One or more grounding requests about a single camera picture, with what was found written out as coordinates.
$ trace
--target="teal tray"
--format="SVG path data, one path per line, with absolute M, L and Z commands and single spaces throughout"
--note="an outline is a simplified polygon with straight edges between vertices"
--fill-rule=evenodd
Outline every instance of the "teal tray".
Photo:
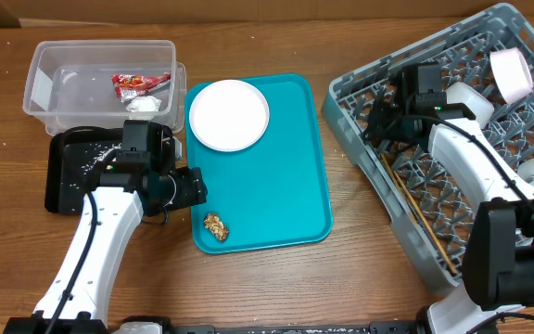
M 209 191 L 207 203 L 191 208 L 193 240 L 209 254 L 323 240 L 333 227 L 333 212 L 310 84 L 297 74 L 243 81 L 269 104 L 269 125 L 253 146 L 238 152 L 207 148 L 186 123 L 188 165 L 201 168 Z M 186 120 L 193 99 L 209 84 L 186 95 Z M 210 212 L 230 228 L 224 242 L 203 225 Z

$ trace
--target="plastic bin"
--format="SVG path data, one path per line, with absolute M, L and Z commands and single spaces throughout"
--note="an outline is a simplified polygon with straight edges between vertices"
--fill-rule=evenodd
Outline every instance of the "plastic bin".
M 419 148 L 400 154 L 391 166 L 418 201 L 442 247 L 456 266 L 451 275 L 430 236 L 414 221 L 410 207 L 394 186 L 379 154 L 395 151 L 388 141 L 378 147 L 363 143 L 360 133 L 376 98 L 392 98 L 388 77 L 401 67 L 423 61 L 442 66 L 442 82 L 473 86 L 494 105 L 484 135 L 515 171 L 534 157 L 534 89 L 514 105 L 501 99 L 490 68 L 490 51 L 517 47 L 534 81 L 534 29 L 513 7 L 492 6 L 426 39 L 335 79 L 323 105 L 323 115 L 350 161 L 360 166 L 391 217 L 391 228 L 430 291 L 447 294 L 461 281 L 460 266 L 474 214 L 444 168 Z M 517 243 L 529 243 L 518 235 Z
M 159 111 L 131 113 L 117 98 L 113 74 L 172 75 L 152 96 Z M 34 52 L 26 88 L 24 111 L 44 123 L 50 135 L 71 127 L 122 127 L 130 117 L 184 127 L 186 73 L 176 61 L 174 44 L 166 40 L 88 40 L 41 42 Z

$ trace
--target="wood grain surface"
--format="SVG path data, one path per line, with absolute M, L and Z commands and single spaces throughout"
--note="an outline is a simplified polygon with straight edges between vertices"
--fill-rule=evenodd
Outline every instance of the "wood grain surface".
M 534 0 L 1 0 L 25 19 L 168 24 L 307 19 L 416 19 L 466 17 L 506 2 L 534 15 Z
M 170 39 L 186 65 L 189 87 L 296 72 L 310 81 L 318 109 L 335 216 L 331 235 L 318 244 L 209 256 L 191 238 L 188 210 L 174 212 L 163 229 L 141 225 L 112 292 L 112 326 L 141 314 L 166 315 L 177 325 L 216 327 L 413 319 L 437 298 L 426 291 L 391 232 L 378 196 L 343 154 L 320 106 L 334 78 L 458 20 L 0 30 L 0 332 L 10 316 L 31 314 L 78 223 L 76 216 L 44 208 L 50 136 L 21 108 L 34 48 L 41 41 L 65 39 Z M 534 18 L 529 20 L 534 25 Z M 184 141 L 184 134 L 178 137 Z M 529 333 L 534 323 L 509 320 L 501 329 Z

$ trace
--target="food scrap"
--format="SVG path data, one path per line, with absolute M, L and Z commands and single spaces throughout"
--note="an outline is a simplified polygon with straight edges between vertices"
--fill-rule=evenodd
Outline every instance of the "food scrap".
M 124 103 L 138 96 L 145 96 L 149 92 L 163 87 L 170 82 L 171 75 L 164 73 L 164 75 L 158 77 L 150 77 L 144 75 L 115 74 L 111 79 L 117 97 Z
M 228 238 L 230 229 L 223 224 L 217 214 L 208 213 L 204 223 L 205 228 L 207 228 L 218 241 L 225 241 Z

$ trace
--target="red snack wrapper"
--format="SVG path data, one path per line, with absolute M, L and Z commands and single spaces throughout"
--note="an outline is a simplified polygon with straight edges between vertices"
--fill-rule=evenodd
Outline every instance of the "red snack wrapper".
M 165 73 L 159 77 L 115 74 L 112 76 L 112 84 L 115 86 L 115 92 L 117 93 L 117 97 L 121 99 L 121 102 L 127 102 L 161 88 L 168 84 L 170 79 L 171 75 L 169 73 Z

